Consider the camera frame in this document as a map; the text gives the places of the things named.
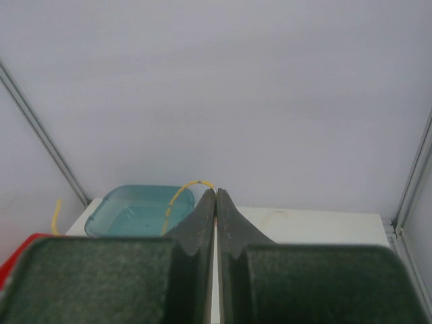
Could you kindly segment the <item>teal plastic tub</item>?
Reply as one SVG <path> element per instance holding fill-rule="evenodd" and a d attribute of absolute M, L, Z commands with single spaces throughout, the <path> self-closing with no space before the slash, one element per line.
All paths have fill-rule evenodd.
<path fill-rule="evenodd" d="M 179 190 L 175 186 L 126 185 L 112 190 L 87 219 L 84 230 L 92 237 L 155 237 L 183 221 L 195 207 L 195 198 L 185 189 L 168 204 Z"/>

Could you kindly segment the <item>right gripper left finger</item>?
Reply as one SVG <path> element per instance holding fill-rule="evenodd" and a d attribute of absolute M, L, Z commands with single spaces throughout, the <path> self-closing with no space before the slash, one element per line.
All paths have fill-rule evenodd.
<path fill-rule="evenodd" d="M 50 237 L 19 257 L 2 323 L 209 323 L 216 194 L 157 238 Z"/>

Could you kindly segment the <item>right aluminium frame post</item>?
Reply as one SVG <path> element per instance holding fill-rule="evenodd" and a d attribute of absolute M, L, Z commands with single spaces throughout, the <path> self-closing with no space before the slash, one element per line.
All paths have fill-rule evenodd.
<path fill-rule="evenodd" d="M 421 197 L 427 176 L 431 171 L 431 116 L 429 115 L 421 141 L 419 143 L 412 169 L 406 183 L 396 216 L 392 219 L 391 225 L 396 238 L 394 246 L 396 253 L 405 264 L 410 279 L 420 298 L 421 303 L 427 312 L 431 312 L 431 298 L 421 275 L 419 266 L 414 257 L 413 247 L 408 236 L 406 224 L 414 215 L 414 208 Z"/>

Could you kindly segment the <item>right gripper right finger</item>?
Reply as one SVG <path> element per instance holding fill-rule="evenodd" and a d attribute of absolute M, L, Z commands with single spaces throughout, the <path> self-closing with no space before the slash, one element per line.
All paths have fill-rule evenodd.
<path fill-rule="evenodd" d="M 427 323 L 402 261 L 375 245 L 278 244 L 217 193 L 222 323 Z"/>

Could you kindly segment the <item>red plastic tray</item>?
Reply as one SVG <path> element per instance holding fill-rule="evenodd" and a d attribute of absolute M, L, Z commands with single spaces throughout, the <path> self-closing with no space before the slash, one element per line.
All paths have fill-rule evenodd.
<path fill-rule="evenodd" d="M 7 281 L 7 278 L 9 277 L 9 274 L 11 273 L 12 269 L 14 268 L 15 264 L 17 263 L 20 255 L 35 241 L 41 238 L 49 237 L 49 234 L 40 234 L 35 233 L 31 236 L 27 237 L 25 241 L 16 249 L 16 251 L 2 264 L 1 266 L 1 277 L 0 277 L 0 288 L 3 289 L 5 286 L 5 282 Z"/>

